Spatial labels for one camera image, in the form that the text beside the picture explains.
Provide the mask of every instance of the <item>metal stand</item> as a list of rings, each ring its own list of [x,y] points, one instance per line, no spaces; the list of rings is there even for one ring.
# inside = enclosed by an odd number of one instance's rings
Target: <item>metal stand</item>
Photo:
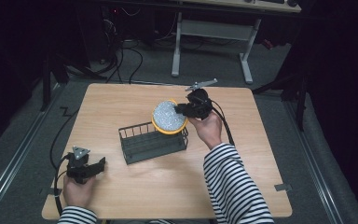
[[[66,73],[63,63],[49,54],[46,55],[46,59],[43,61],[43,105],[40,111],[45,111],[51,101],[51,73],[55,77],[58,83],[64,85],[68,83],[69,77]]]
[[[176,26],[176,45],[173,53],[172,76],[179,77],[180,69],[180,41],[181,35],[197,35],[223,39],[235,39],[247,41],[244,53],[240,54],[243,75],[247,84],[252,84],[253,79],[249,69],[248,57],[255,42],[261,19],[255,21],[254,26],[234,25],[208,21],[183,20],[182,13],[178,13]]]

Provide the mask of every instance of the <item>wooden table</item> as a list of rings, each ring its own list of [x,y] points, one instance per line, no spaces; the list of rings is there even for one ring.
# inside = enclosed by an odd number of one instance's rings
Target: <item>wooden table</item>
[[[301,11],[299,5],[295,7],[290,7],[287,5],[287,0],[283,4],[271,3],[260,0],[254,0],[250,3],[245,2],[244,0],[181,0],[182,2],[188,3],[197,3],[197,4],[210,4],[218,5],[222,7],[245,7],[250,9],[259,9],[259,10],[270,10],[278,12],[295,12],[298,13]]]
[[[272,215],[290,216],[286,192],[274,188],[282,179],[252,92],[245,88],[204,89],[223,108],[245,168]],[[90,205],[98,218],[214,218],[202,168],[209,149],[191,124],[186,126],[187,150],[131,165],[124,161],[119,140],[119,128],[150,121],[162,101],[187,103],[188,93],[183,86],[89,85],[64,154],[78,146],[91,150],[89,164],[106,157]],[[225,130],[222,137],[228,142]],[[47,197],[42,216],[59,218],[52,195]]]

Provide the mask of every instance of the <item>person's right hand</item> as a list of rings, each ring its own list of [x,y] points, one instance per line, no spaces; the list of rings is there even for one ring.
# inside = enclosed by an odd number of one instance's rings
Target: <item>person's right hand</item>
[[[209,149],[222,143],[222,120],[214,112],[204,120],[188,118],[194,125],[199,138],[208,146]]]

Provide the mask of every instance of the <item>person's hand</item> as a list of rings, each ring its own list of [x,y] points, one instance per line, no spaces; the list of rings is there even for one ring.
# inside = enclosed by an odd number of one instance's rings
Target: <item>person's hand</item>
[[[222,120],[214,112],[204,120],[188,118],[194,125],[199,138],[208,146],[209,149],[222,143]]]
[[[92,187],[95,183],[95,176],[89,178],[86,184],[78,184],[73,178],[67,175],[63,177],[63,198],[68,206],[87,208],[91,201]]]

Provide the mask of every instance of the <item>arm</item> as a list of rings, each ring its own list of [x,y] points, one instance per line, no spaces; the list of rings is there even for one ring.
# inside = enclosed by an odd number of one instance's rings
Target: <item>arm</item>
[[[222,121],[211,113],[205,120],[188,118],[211,150],[204,176],[219,223],[273,223],[257,185],[246,172],[237,149],[221,141]]]
[[[63,223],[97,223],[94,212],[86,209],[91,200],[92,187],[95,176],[90,178],[86,184],[77,184],[73,178],[67,175],[63,178],[63,197],[68,206],[62,210],[59,224]]]

